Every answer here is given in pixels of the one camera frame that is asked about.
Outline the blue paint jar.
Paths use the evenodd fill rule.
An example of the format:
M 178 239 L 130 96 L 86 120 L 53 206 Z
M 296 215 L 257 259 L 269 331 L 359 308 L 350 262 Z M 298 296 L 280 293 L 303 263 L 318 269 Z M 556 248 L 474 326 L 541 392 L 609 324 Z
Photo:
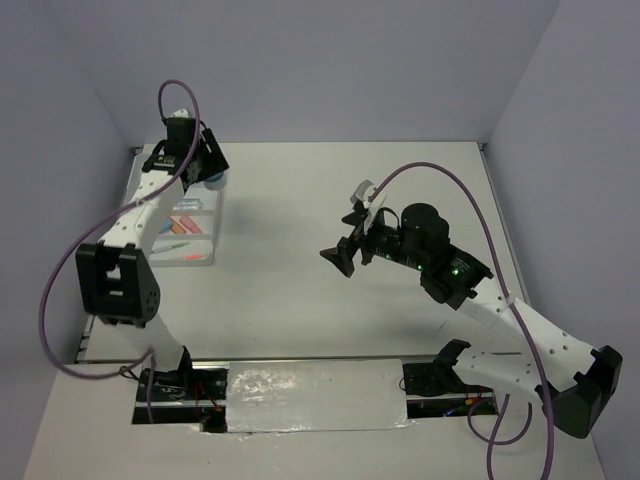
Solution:
M 227 174 L 222 172 L 206 179 L 203 185 L 210 191 L 222 191 L 226 187 L 227 179 Z

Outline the clear spray bottle blue cap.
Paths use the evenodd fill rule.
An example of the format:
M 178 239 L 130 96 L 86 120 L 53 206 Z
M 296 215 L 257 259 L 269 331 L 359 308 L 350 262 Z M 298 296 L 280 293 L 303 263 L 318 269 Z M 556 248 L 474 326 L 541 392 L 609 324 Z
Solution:
M 203 202 L 198 198 L 184 198 L 179 201 L 174 207 L 174 210 L 201 210 L 203 208 Z

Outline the pink plastic case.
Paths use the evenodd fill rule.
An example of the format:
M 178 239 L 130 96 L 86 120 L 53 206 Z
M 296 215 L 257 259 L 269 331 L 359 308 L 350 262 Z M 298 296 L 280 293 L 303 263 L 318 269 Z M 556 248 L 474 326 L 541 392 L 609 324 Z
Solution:
M 202 233 L 198 224 L 188 215 L 181 216 L 179 222 L 191 234 L 197 235 Z

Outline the green highlighter pen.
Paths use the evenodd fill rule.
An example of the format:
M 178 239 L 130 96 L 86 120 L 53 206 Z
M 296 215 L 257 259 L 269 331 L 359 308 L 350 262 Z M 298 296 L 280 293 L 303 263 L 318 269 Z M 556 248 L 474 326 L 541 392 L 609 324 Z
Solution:
M 158 247 L 158 248 L 153 248 L 151 250 L 151 254 L 159 254 L 159 253 L 169 252 L 169 251 L 172 251 L 172 250 L 183 248 L 183 247 L 188 246 L 190 244 L 191 244 L 191 242 L 183 241 L 183 242 L 177 242 L 177 243 L 172 243 L 172 244 L 168 244 L 168 245 L 163 245 L 163 246 Z

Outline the orange plastic case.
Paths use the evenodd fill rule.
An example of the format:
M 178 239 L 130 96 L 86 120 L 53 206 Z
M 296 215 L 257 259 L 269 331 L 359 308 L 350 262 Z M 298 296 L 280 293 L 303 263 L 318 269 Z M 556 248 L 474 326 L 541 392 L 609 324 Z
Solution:
M 174 235 L 186 235 L 187 230 L 180 224 L 178 220 L 170 217 L 168 220 L 168 231 Z

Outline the blue plastic case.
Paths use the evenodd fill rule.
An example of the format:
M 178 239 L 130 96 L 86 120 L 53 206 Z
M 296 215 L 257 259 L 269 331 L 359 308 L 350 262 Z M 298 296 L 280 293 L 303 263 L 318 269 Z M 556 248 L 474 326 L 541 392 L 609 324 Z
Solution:
M 160 229 L 160 234 L 164 234 L 168 231 L 171 230 L 172 227 L 172 222 L 171 221 L 167 221 Z

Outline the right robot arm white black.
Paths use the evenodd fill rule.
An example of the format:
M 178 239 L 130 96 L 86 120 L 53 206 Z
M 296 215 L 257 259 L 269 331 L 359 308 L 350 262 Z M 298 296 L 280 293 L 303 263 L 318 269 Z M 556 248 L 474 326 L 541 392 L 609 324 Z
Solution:
M 616 391 L 621 354 L 573 337 L 505 294 L 488 266 L 451 243 L 449 224 L 433 206 L 405 207 L 395 227 L 385 223 L 385 211 L 356 203 L 342 220 L 352 226 L 351 234 L 321 251 L 321 257 L 346 277 L 355 271 L 355 255 L 363 264 L 380 257 L 419 272 L 421 287 L 435 302 L 524 346 L 520 358 L 500 360 L 467 340 L 449 341 L 435 359 L 435 380 L 442 389 L 476 384 L 532 404 L 549 402 L 543 411 L 552 414 L 555 427 L 574 438 L 587 437 Z

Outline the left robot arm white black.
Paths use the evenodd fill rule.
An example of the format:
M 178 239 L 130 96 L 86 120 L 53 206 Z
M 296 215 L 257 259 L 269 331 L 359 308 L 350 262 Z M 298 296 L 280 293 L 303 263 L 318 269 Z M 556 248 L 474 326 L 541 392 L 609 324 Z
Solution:
M 224 173 L 229 164 L 202 121 L 171 116 L 165 126 L 165 139 L 141 166 L 131 209 L 118 214 L 97 243 L 81 244 L 75 261 L 85 310 L 143 356 L 143 373 L 152 385 L 182 399 L 195 389 L 196 375 L 188 349 L 159 314 L 161 290 L 149 257 L 188 189 Z

